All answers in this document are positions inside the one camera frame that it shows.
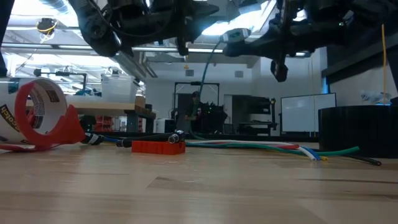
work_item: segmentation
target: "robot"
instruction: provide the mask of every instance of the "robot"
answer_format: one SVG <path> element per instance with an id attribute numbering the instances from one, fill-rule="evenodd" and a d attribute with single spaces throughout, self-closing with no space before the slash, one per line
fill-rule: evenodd
<path id="1" fill-rule="evenodd" d="M 6 20 L 7 24 L 10 2 L 13 0 L 1 3 L 6 5 L 2 7 L 5 12 L 0 18 L 2 23 Z M 104 57 L 115 56 L 119 51 L 132 55 L 133 46 L 161 43 L 172 37 L 176 37 L 179 54 L 188 55 L 187 42 L 194 42 L 215 23 L 210 15 L 219 10 L 206 1 L 193 0 L 153 0 L 150 7 L 143 0 L 108 0 L 102 9 L 94 0 L 69 0 L 69 3 L 78 16 L 84 40 Z M 228 57 L 270 58 L 272 74 L 278 82 L 284 82 L 288 72 L 286 55 L 294 57 L 297 52 L 312 53 L 326 45 L 350 44 L 354 41 L 348 35 L 351 24 L 381 25 L 397 10 L 398 0 L 277 0 L 277 8 L 279 12 L 270 20 L 269 30 L 253 42 L 245 41 L 250 30 L 225 33 L 222 39 L 227 44 L 223 53 Z M 301 10 L 307 18 L 294 21 Z M 0 28 L 2 37 L 5 27 Z"/>

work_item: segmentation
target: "whiteboard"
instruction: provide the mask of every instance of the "whiteboard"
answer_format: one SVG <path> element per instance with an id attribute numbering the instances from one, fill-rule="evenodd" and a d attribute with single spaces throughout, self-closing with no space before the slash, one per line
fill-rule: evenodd
<path id="1" fill-rule="evenodd" d="M 282 132 L 318 131 L 318 110 L 336 106 L 336 94 L 293 96 L 281 99 Z"/>

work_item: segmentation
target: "red lego brick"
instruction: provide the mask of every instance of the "red lego brick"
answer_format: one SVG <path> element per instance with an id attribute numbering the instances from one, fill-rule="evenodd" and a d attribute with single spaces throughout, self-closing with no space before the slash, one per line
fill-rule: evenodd
<path id="1" fill-rule="evenodd" d="M 177 155 L 185 153 L 185 142 L 170 144 L 169 142 L 133 141 L 131 152 Z"/>

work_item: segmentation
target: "table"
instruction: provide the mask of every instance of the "table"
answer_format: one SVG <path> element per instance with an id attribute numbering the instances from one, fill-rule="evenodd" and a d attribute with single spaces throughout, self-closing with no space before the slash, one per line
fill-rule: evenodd
<path id="1" fill-rule="evenodd" d="M 135 105 L 134 103 L 108 103 L 101 101 L 68 102 L 73 105 L 78 114 L 92 116 L 127 116 L 127 132 L 138 132 L 138 118 L 146 119 L 146 132 L 154 130 L 156 114 L 152 111 Z M 33 106 L 32 101 L 27 101 L 27 106 Z"/>
<path id="2" fill-rule="evenodd" d="M 398 161 L 187 148 L 132 154 L 111 145 L 0 154 L 2 224 L 393 224 Z"/>
<path id="3" fill-rule="evenodd" d="M 252 125 L 256 126 L 266 126 L 266 128 L 253 128 Z M 238 131 L 241 134 L 249 134 L 249 135 L 258 135 L 258 134 L 268 134 L 271 136 L 271 128 L 274 127 L 273 122 L 264 121 L 264 122 L 243 122 L 239 123 Z"/>

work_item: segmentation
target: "green wire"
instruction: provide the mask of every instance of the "green wire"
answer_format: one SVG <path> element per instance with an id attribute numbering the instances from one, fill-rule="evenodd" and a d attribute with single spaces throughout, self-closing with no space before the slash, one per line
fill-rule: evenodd
<path id="1" fill-rule="evenodd" d="M 281 149 L 278 147 L 266 146 L 262 144 L 246 144 L 246 143 L 227 143 L 227 144 L 198 144 L 194 142 L 187 142 L 188 147 L 209 147 L 209 148 L 256 148 L 256 149 L 269 149 L 278 152 L 285 152 L 297 155 L 304 155 L 304 153 L 296 150 L 290 149 Z M 346 154 L 350 154 L 359 150 L 359 147 L 352 147 L 350 149 L 344 149 L 340 151 L 333 151 L 333 152 L 317 152 L 319 156 L 342 156 Z"/>

